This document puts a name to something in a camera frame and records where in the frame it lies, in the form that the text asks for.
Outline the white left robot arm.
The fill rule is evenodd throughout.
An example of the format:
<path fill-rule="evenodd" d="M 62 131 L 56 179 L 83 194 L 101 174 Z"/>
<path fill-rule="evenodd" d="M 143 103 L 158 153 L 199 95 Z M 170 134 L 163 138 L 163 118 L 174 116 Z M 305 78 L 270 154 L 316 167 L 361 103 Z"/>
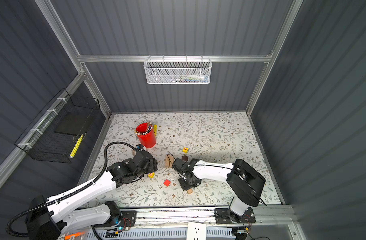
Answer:
<path fill-rule="evenodd" d="M 51 201 L 54 204 L 27 215 L 29 239 L 56 240 L 62 234 L 94 225 L 120 229 L 130 226 L 133 218 L 124 217 L 113 201 L 92 208 L 82 209 L 81 206 L 157 169 L 157 160 L 149 152 L 140 150 L 133 158 L 109 166 L 98 180 L 88 181 L 48 200 L 42 196 L 36 198 L 32 201 L 34 206 Z"/>

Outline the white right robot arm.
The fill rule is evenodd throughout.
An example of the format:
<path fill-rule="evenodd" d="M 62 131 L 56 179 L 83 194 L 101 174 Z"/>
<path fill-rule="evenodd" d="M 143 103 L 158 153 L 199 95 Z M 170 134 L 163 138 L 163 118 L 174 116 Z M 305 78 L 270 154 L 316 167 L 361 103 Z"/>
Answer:
<path fill-rule="evenodd" d="M 257 207 L 260 202 L 266 179 L 243 159 L 236 159 L 234 163 L 217 164 L 199 159 L 190 162 L 175 159 L 172 164 L 178 175 L 180 186 L 187 191 L 201 185 L 202 180 L 213 180 L 227 184 L 235 196 L 229 208 L 229 217 L 238 221 L 244 216 L 248 208 Z"/>

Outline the red wooden cube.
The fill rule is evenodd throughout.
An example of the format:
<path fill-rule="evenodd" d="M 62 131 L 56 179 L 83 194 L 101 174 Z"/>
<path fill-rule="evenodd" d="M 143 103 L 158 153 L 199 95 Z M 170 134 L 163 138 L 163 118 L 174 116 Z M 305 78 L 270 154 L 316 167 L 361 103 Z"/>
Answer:
<path fill-rule="evenodd" d="M 166 186 L 166 187 L 168 187 L 169 185 L 171 184 L 171 181 L 170 180 L 165 180 L 164 181 L 164 185 Z"/>

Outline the red pencil cup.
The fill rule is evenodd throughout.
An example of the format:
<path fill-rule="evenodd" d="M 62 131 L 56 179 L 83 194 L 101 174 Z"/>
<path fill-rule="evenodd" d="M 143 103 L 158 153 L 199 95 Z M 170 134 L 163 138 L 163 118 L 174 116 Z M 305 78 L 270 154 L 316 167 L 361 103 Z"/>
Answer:
<path fill-rule="evenodd" d="M 156 145 L 154 125 L 151 122 L 142 123 L 138 125 L 135 129 L 135 132 L 140 143 L 146 149 L 153 148 Z"/>

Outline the white power socket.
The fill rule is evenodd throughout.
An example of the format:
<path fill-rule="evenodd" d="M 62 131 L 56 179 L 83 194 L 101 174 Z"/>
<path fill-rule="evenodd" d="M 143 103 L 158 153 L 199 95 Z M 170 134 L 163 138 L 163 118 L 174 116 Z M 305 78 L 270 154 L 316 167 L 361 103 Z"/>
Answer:
<path fill-rule="evenodd" d="M 206 240 L 206 224 L 189 222 L 187 227 L 187 240 Z"/>

